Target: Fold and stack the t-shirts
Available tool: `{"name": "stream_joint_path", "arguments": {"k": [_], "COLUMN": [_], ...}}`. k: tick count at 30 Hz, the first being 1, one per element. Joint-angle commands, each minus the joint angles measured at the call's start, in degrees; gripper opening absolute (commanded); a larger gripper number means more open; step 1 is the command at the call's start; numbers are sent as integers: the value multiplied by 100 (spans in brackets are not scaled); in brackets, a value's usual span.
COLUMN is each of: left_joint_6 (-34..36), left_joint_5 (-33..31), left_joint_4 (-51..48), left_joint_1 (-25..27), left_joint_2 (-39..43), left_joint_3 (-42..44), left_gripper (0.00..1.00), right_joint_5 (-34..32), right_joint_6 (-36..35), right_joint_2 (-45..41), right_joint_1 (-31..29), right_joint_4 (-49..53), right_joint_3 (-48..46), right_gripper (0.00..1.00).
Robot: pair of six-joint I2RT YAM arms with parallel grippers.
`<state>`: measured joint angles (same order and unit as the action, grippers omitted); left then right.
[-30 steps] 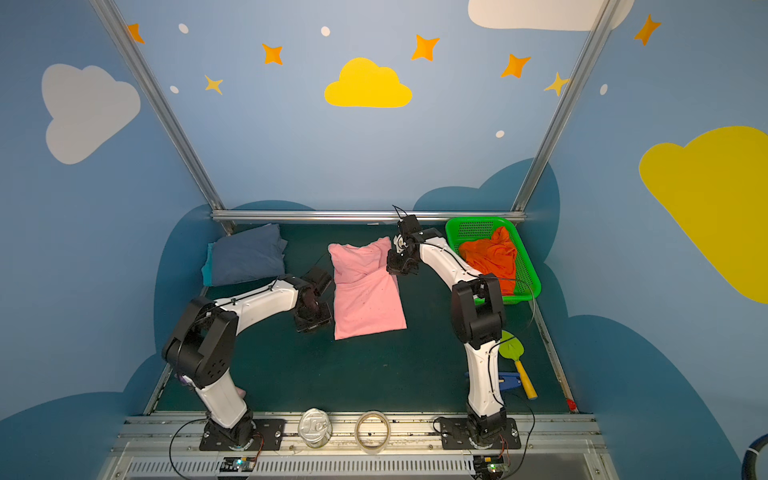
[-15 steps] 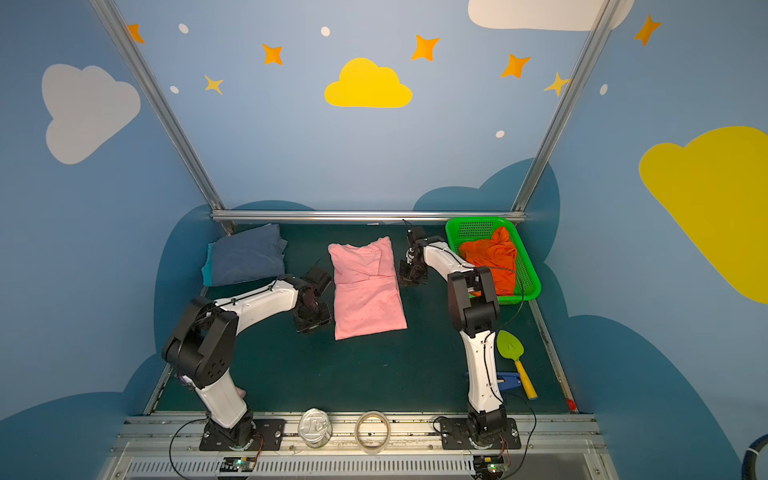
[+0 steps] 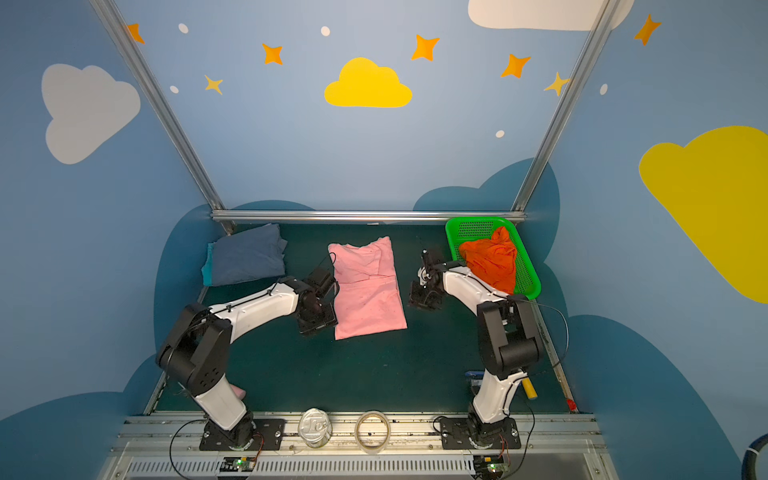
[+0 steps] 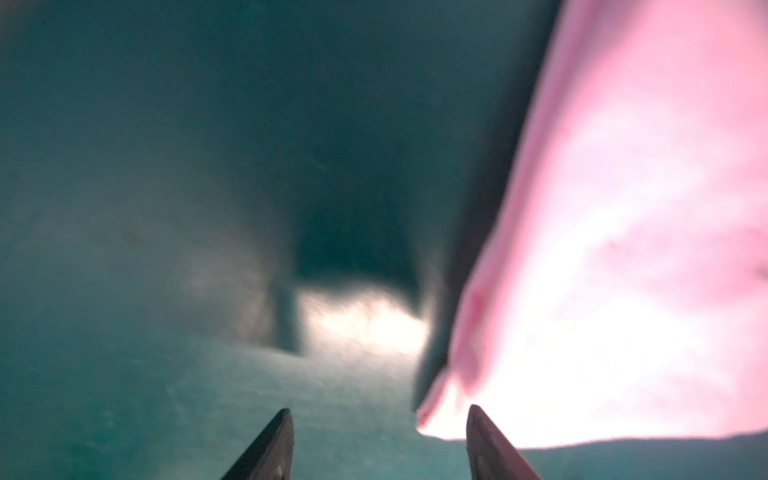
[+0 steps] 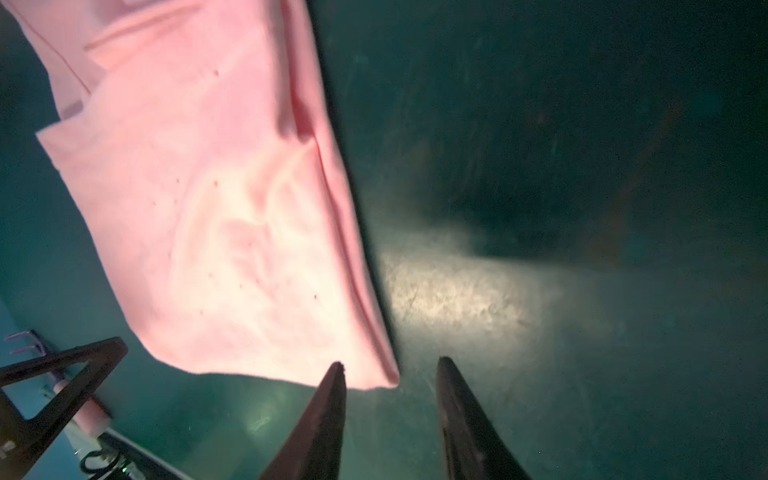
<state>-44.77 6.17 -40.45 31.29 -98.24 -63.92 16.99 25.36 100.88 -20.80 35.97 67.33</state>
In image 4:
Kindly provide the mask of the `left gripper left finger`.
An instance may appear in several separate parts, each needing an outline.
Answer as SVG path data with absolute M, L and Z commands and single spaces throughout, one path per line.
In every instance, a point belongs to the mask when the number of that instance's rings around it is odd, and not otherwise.
M 283 408 L 221 477 L 222 480 L 290 480 L 294 423 Z

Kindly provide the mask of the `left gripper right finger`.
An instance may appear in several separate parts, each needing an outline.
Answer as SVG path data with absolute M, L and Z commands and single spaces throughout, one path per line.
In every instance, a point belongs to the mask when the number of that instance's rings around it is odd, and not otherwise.
M 541 480 L 486 412 L 475 404 L 468 411 L 466 448 L 472 480 Z

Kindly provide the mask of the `pink t-shirt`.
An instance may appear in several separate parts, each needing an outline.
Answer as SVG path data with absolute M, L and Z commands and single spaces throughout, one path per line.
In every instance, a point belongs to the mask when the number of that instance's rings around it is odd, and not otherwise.
M 767 5 L 566 1 L 418 431 L 767 427 Z

